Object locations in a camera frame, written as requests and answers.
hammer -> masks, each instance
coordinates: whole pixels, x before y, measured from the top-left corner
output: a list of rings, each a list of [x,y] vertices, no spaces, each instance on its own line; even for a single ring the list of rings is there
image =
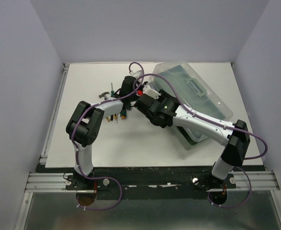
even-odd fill
[[[99,98],[104,97],[104,100],[107,100],[108,99],[107,94],[110,94],[110,92],[103,92],[102,94],[99,95]]]

plastic container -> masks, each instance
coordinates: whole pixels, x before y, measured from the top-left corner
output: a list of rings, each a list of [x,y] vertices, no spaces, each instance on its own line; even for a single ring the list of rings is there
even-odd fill
[[[229,107],[187,62],[158,64],[153,73],[167,78],[179,94],[180,99],[194,110],[225,121],[229,121],[233,116]],[[163,89],[175,96],[163,79],[152,76],[149,78],[149,82],[156,90]],[[178,130],[191,145],[207,138],[205,135],[188,128],[178,127]]]

white table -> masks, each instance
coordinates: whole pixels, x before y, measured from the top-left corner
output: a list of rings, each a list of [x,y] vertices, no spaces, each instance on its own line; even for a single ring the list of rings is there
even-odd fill
[[[157,63],[142,63],[145,72],[151,73]],[[190,63],[215,93],[233,111],[231,121],[244,120],[250,131],[250,122],[237,87],[230,63]],[[50,144],[47,149],[48,168],[73,167],[74,149],[66,125],[80,101],[102,101],[98,95],[120,88],[129,74],[129,63],[70,64],[59,111]],[[93,144],[95,167],[153,167],[212,165],[220,156],[223,146],[211,139],[185,150],[177,136],[167,127],[153,126],[139,111],[128,111],[126,120],[103,120],[98,138]],[[251,143],[246,156],[259,155],[256,142]],[[245,165],[262,165],[261,159],[245,161]]]

gray floor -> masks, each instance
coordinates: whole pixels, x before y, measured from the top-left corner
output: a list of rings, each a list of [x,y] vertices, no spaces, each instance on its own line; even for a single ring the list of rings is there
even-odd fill
[[[246,193],[232,192],[227,204]],[[113,201],[96,201],[107,206]],[[269,191],[253,192],[241,207],[213,207],[207,200],[123,200],[108,211],[76,208],[74,194],[35,194],[26,230],[281,230]]]

gray wall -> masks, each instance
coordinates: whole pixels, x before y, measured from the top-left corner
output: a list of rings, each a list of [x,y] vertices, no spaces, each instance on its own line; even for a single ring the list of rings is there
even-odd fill
[[[64,62],[234,61],[268,0],[31,0]]]
[[[281,187],[281,0],[268,3],[234,73],[253,130],[268,142],[265,165],[275,171]]]
[[[61,60],[31,3],[0,0],[0,230],[14,228],[61,71]]]

